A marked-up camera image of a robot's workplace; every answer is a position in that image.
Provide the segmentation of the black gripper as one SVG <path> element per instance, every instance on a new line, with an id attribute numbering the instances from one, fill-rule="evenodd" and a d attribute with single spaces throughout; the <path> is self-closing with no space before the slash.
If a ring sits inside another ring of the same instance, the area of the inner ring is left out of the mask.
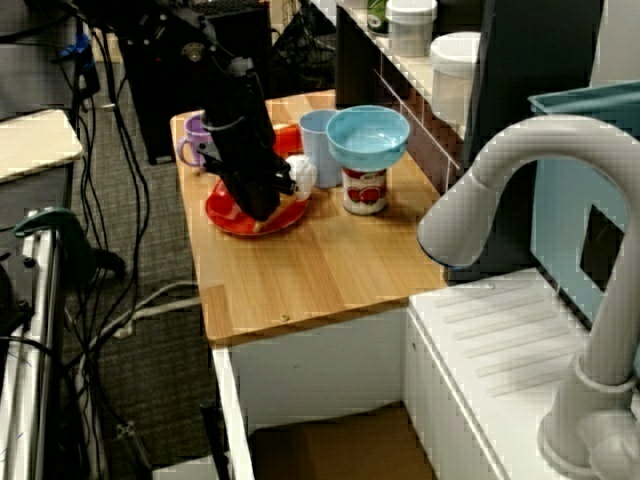
<path id="1" fill-rule="evenodd" d="M 275 133 L 270 122 L 233 122 L 214 126 L 202 122 L 212 140 L 197 152 L 204 169 L 222 181 L 239 208 L 255 220 L 266 221 L 279 207 L 279 193 L 295 193 L 290 165 L 274 151 Z"/>

